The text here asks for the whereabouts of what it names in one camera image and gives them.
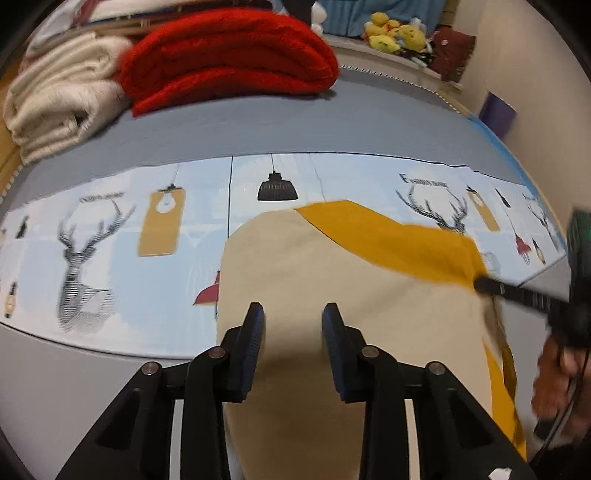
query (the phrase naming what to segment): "yellow plush toy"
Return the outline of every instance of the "yellow plush toy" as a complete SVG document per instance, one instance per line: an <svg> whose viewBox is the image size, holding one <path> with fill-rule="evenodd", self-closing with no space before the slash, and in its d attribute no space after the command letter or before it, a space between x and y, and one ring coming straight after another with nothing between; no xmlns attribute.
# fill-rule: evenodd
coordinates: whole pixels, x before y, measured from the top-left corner
<svg viewBox="0 0 591 480"><path fill-rule="evenodd" d="M385 53L395 53L400 50L400 45L387 35L374 35L370 37L369 46Z"/></svg>
<svg viewBox="0 0 591 480"><path fill-rule="evenodd" d="M398 27L396 37L399 39L398 44L407 50L420 52L427 45L425 34L412 25Z"/></svg>
<svg viewBox="0 0 591 480"><path fill-rule="evenodd" d="M365 30L365 37L368 40L375 35L385 35L388 32L385 27L380 27L371 22L367 22L363 26L363 29Z"/></svg>
<svg viewBox="0 0 591 480"><path fill-rule="evenodd" d="M369 41L371 37L375 37L377 35L387 35L390 38L396 38L398 27L400 27L400 22L398 20L390 19L390 17L388 17L384 12L376 12L372 14L369 19L371 21L367 22L363 26L363 30L365 31L365 39L367 41ZM390 42L387 42L386 45L382 41L374 41L373 44L379 47L374 47L372 42L369 41L369 45L379 51L391 50L390 53L393 53L400 50L399 46L393 47Z"/></svg>
<svg viewBox="0 0 591 480"><path fill-rule="evenodd" d="M376 12L372 14L369 19L371 20L371 23L379 27L385 25L390 20L390 18L384 12Z"/></svg>

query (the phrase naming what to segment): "human hand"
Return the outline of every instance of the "human hand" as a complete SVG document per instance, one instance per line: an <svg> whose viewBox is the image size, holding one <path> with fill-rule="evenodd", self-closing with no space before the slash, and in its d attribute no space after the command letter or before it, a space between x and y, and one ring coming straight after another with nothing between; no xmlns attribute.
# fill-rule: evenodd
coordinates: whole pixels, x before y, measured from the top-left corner
<svg viewBox="0 0 591 480"><path fill-rule="evenodd" d="M539 376L534 382L531 406L540 419L553 419L570 401L569 381L581 371L586 351L565 349L557 362L558 344L549 336L538 358ZM591 427L591 362L584 375L585 383L563 433L582 437Z"/></svg>

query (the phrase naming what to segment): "bolt head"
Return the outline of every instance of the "bolt head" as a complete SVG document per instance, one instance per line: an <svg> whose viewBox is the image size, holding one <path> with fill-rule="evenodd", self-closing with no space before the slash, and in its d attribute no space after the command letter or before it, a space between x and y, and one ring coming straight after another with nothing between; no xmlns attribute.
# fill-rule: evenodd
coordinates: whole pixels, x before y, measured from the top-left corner
<svg viewBox="0 0 591 480"><path fill-rule="evenodd" d="M440 362L432 362L429 364L429 371L433 375L443 375L446 372L445 365Z"/></svg>
<svg viewBox="0 0 591 480"><path fill-rule="evenodd" d="M142 373L144 375L154 375L159 368L160 365L158 365L156 362L147 362L146 364L142 365Z"/></svg>
<svg viewBox="0 0 591 480"><path fill-rule="evenodd" d="M376 358L379 355L379 350L373 345L366 345L361 349L361 355L365 358Z"/></svg>
<svg viewBox="0 0 591 480"><path fill-rule="evenodd" d="M226 355L226 349L220 346L214 346L207 351L207 354L213 359L223 358Z"/></svg>

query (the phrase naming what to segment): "gray bed sheet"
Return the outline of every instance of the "gray bed sheet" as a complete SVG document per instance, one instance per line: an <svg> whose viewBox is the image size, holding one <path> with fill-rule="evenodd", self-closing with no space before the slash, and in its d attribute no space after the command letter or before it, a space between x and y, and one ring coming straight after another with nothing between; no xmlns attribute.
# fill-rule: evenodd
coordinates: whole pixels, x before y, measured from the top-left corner
<svg viewBox="0 0 591 480"><path fill-rule="evenodd" d="M95 139L26 168L0 215L7 208L136 166L309 151L411 156L468 165L520 183L519 172L439 97L403 82L343 71L334 95L326 99L250 97L139 119L126 113ZM567 297L568 282L563 259L529 285ZM544 321L512 305L504 305L503 311L519 379L518 410L531 431L531 384L545 337ZM0 325L0 425L38 480L56 477L100 413L146 360L56 345ZM177 430L171 471L171 479L177 479Z"/></svg>

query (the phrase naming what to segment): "folded blanket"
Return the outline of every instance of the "folded blanket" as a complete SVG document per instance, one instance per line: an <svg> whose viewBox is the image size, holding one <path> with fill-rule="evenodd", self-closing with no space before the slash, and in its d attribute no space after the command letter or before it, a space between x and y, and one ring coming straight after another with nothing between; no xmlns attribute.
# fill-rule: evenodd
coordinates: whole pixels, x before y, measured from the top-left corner
<svg viewBox="0 0 591 480"><path fill-rule="evenodd" d="M255 93L311 95L339 74L332 49L294 18L246 8L171 22L127 55L121 85L134 115Z"/></svg>
<svg viewBox="0 0 591 480"><path fill-rule="evenodd" d="M187 14L242 5L272 9L267 0L66 0L31 35L21 71L35 58L91 31L102 35L145 37L165 22Z"/></svg>
<svg viewBox="0 0 591 480"><path fill-rule="evenodd" d="M4 120L24 163L71 147L116 118L129 101L109 80L127 38L88 33L55 48L10 85Z"/></svg>
<svg viewBox="0 0 591 480"><path fill-rule="evenodd" d="M61 82L91 82L117 72L121 56L132 47L121 37L88 33L60 45L22 72L8 89L4 105L7 127L17 121L18 111L31 96Z"/></svg>
<svg viewBox="0 0 591 480"><path fill-rule="evenodd" d="M27 164L90 138L128 106L113 80L52 85L23 104L12 121L12 137Z"/></svg>

